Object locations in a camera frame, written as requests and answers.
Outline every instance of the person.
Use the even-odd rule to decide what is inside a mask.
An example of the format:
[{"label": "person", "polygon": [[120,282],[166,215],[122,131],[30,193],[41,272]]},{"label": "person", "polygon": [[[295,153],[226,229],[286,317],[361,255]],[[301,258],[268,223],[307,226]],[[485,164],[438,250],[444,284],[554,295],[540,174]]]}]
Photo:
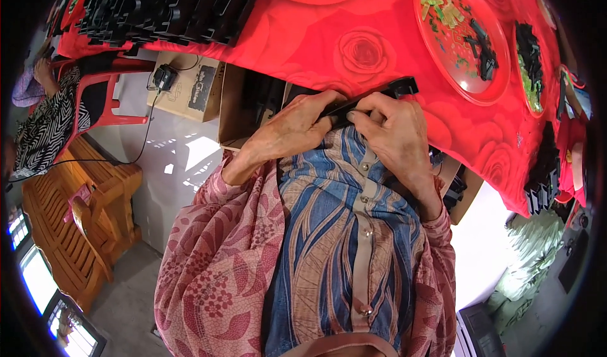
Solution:
[{"label": "person", "polygon": [[415,102],[295,97],[175,218],[156,325],[175,356],[449,356],[451,225]]},{"label": "person", "polygon": [[[27,178],[45,173],[59,155],[73,132],[76,117],[76,91],[80,77],[108,71],[117,52],[84,57],[61,74],[53,76],[50,60],[41,58],[34,66],[34,79],[44,88],[44,99],[18,126],[14,138],[5,141],[7,162],[3,174]],[[83,90],[78,110],[78,132],[87,131],[103,113],[107,82]]]}]

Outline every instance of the table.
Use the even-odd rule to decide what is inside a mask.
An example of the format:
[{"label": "table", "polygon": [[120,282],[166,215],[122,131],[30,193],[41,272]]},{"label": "table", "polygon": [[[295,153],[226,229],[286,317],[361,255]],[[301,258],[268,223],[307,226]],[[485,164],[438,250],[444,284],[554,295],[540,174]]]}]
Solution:
[{"label": "table", "polygon": [[[442,76],[424,45],[412,0],[257,0],[238,45],[178,46],[157,41],[150,50],[194,53],[266,73],[290,83],[353,96],[406,75],[415,77],[428,122],[430,144],[485,179],[506,207],[529,216],[523,186],[542,140],[546,120],[555,117],[560,64],[554,31],[536,0],[486,0],[508,39],[515,20],[534,27],[544,59],[549,106],[533,118],[518,89],[516,74],[503,97],[481,107],[462,98]],[[79,58],[108,49],[66,32],[58,52]],[[129,42],[125,49],[130,49]]]}]

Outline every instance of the wooden chair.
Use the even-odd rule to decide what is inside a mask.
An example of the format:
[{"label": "wooden chair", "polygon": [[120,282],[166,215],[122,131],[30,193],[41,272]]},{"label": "wooden chair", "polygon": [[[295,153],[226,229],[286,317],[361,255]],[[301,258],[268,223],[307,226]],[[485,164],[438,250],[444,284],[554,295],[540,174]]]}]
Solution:
[{"label": "wooden chair", "polygon": [[[81,137],[62,156],[63,160],[76,158],[102,159]],[[141,239],[131,208],[141,178],[141,168],[135,164],[69,162],[23,183],[23,209],[32,223],[34,243],[59,289],[84,313],[103,282],[113,281],[112,267],[118,258]],[[89,203],[76,198],[73,221],[64,223],[68,200],[82,184],[91,190]]]}]

